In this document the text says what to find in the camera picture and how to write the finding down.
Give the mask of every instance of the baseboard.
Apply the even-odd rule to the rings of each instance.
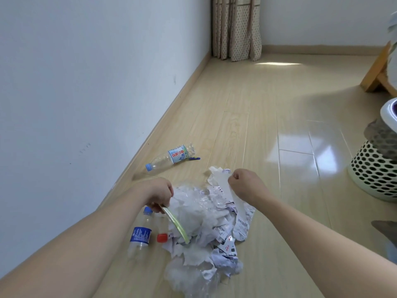
[[[205,66],[207,65],[208,61],[211,59],[211,52],[208,52],[204,58],[202,59],[201,63],[198,65],[196,70],[193,72],[191,77],[187,80],[186,84],[183,86],[179,94],[176,96],[172,104],[166,110],[164,115],[161,119],[157,122],[154,129],[151,131],[149,136],[146,138],[144,143],[141,145],[135,156],[132,158],[130,163],[124,169],[121,176],[118,178],[116,183],[113,185],[112,189],[106,195],[102,203],[98,206],[101,208],[105,203],[108,201],[113,200],[125,190],[131,184],[131,180],[135,174],[135,172],[139,169],[138,165],[141,161],[148,155],[151,151],[151,147],[156,143],[157,139],[160,137],[160,134],[167,128],[168,123],[171,117],[174,116],[178,108],[181,106],[182,102],[185,100],[187,94],[196,83],[197,79],[199,78],[201,72],[204,70]]]
[[[263,45],[262,53],[379,55],[384,46]]]

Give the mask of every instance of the red bottle cap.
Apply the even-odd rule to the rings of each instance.
[[[162,233],[157,235],[157,242],[159,243],[165,243],[168,240],[168,234],[167,233]]]

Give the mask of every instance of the beige curtain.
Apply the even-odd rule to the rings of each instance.
[[[213,0],[212,54],[220,59],[241,61],[261,58],[259,33],[261,0]]]

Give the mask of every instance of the wooden stand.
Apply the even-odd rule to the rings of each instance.
[[[390,85],[387,80],[386,68],[389,49],[390,42],[382,49],[382,52],[361,81],[360,86],[365,92],[373,92],[379,85],[381,85],[390,93],[391,96],[397,97],[397,90]]]

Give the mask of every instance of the pile of torn paper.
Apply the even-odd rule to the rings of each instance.
[[[222,274],[238,274],[243,264],[237,258],[235,240],[246,239],[255,208],[231,190],[229,169],[210,167],[205,189],[179,186],[168,209],[176,216],[190,243],[170,222],[169,239],[163,248],[171,253],[164,277],[174,291],[189,297],[208,295]]]

